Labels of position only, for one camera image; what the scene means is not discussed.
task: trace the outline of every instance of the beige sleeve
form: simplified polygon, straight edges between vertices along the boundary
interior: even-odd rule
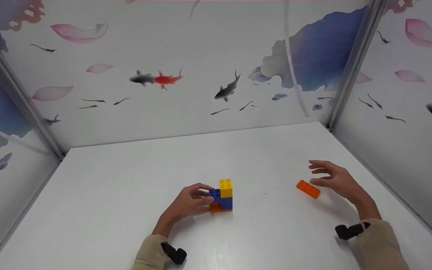
[[[401,254],[398,240],[388,222],[379,219],[364,219],[371,226],[358,235],[366,270],[409,270]]]
[[[167,241],[168,238],[159,234],[147,236],[139,248],[131,270],[163,270],[168,255],[164,253],[161,243]]]

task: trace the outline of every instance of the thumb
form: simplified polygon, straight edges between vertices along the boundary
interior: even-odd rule
[[[309,183],[315,185],[315,186],[322,186],[324,188],[329,188],[329,181],[328,179],[323,178],[312,178],[310,179]]]
[[[203,206],[203,205],[208,205],[210,203],[212,203],[215,199],[211,196],[208,197],[203,197],[203,198],[198,198],[193,200],[195,206]]]

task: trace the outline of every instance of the orange lego brick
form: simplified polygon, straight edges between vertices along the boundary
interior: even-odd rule
[[[211,213],[229,212],[229,211],[233,211],[233,209],[222,210],[221,209],[221,203],[209,204],[209,212],[211,212]]]
[[[299,181],[296,184],[296,187],[315,199],[317,199],[319,193],[321,193],[321,190],[311,186],[309,183],[305,182],[305,180]]]

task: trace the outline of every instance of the blue lego brick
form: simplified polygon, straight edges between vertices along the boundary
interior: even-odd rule
[[[233,209],[233,197],[220,198],[218,202],[221,203],[221,210]]]
[[[209,190],[209,196],[214,198],[214,202],[218,203],[221,199],[221,189],[210,189]]]

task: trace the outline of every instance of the stacked lego bricks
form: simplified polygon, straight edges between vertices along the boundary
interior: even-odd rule
[[[209,195],[214,198],[209,205],[211,213],[233,211],[233,186],[231,179],[219,180],[219,188],[209,190]]]

